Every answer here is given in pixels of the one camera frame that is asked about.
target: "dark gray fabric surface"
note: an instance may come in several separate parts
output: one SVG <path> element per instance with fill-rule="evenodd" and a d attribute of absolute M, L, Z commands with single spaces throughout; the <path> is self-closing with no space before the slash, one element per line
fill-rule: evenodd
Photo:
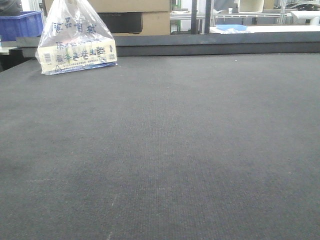
<path fill-rule="evenodd" d="M 0 73 L 0 239 L 319 240 L 319 60 Z"/>

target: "white box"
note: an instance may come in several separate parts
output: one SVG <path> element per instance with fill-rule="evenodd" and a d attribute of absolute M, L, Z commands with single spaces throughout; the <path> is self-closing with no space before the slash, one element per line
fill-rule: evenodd
<path fill-rule="evenodd" d="M 262 13 L 265 0 L 239 0 L 239 13 Z"/>

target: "metal shelf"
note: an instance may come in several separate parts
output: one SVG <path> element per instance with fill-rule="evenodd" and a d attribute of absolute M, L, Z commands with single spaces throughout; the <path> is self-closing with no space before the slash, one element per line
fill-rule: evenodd
<path fill-rule="evenodd" d="M 212 24 L 216 25 L 216 19 L 232 19 L 232 18 L 281 18 L 290 17 L 290 12 L 261 12 L 261 13 L 228 13 L 228 14 L 213 14 Z"/>

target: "blue plastic crate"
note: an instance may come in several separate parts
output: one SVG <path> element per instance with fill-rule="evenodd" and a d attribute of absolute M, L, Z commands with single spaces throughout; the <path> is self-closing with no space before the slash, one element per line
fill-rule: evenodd
<path fill-rule="evenodd" d="M 238 24 L 217 24 L 215 27 L 219 30 L 226 31 L 228 29 L 235 29 L 238 31 L 246 31 L 247 26 L 245 25 L 238 25 Z"/>
<path fill-rule="evenodd" d="M 0 16 L 2 41 L 15 41 L 17 37 L 37 37 L 44 29 L 42 11 L 22 11 L 19 16 Z"/>

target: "plastic bag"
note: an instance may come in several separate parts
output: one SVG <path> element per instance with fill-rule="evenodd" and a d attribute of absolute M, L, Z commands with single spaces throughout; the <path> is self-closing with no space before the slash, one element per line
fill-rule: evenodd
<path fill-rule="evenodd" d="M 53 1 L 35 56 L 45 75 L 117 65 L 115 40 L 87 0 Z"/>

